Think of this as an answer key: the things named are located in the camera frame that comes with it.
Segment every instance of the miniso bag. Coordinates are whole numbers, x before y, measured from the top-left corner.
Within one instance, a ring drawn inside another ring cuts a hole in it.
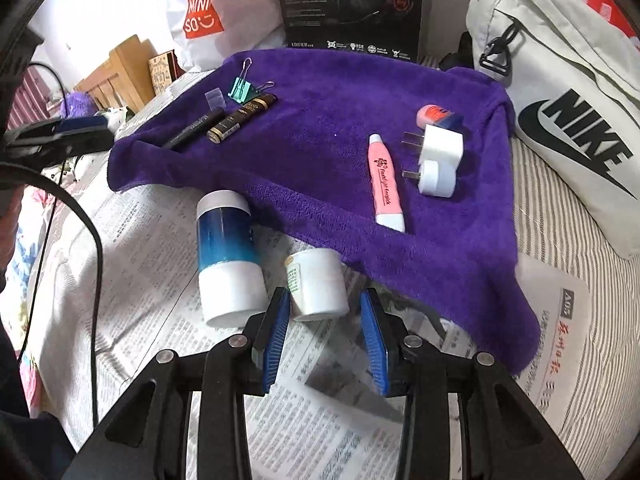
[[[279,0],[165,0],[169,29],[185,70],[212,70],[255,48],[282,23]]]
[[[640,54],[580,0],[471,0],[475,67],[516,134],[580,197],[614,250],[640,252]]]

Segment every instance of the pink curtain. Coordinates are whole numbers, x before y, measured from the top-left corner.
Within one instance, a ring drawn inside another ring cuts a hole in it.
[[[49,88],[41,78],[38,70],[30,66],[24,73],[22,84],[15,93],[14,103],[7,129],[13,130],[24,124],[37,123],[49,119],[47,112],[47,96]]]

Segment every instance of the wooden headboard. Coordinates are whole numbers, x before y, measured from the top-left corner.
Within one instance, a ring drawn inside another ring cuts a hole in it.
[[[155,54],[149,40],[141,43],[138,35],[131,36],[75,90],[87,92],[98,108],[128,106],[137,113],[156,96],[148,65]]]

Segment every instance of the nike logo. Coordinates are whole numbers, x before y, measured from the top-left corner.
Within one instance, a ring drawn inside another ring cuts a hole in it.
[[[619,187],[631,197],[636,198],[626,187],[609,174],[610,170],[605,164],[610,160],[618,165],[634,156],[618,134],[612,131],[607,121],[574,90],[569,90],[561,98],[542,110],[542,113],[550,119],[556,117],[554,120],[555,125],[584,150],[584,152],[581,152],[556,137],[540,124],[538,113],[549,101],[532,103],[520,112],[518,124],[526,136],[542,144],[542,146],[581,164],[614,186]],[[603,142],[613,142],[613,144],[598,152]]]

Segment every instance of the pink pen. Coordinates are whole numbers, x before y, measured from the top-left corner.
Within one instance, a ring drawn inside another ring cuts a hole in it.
[[[396,172],[388,149],[378,134],[369,137],[369,171],[376,222],[404,233],[404,216],[396,187]]]

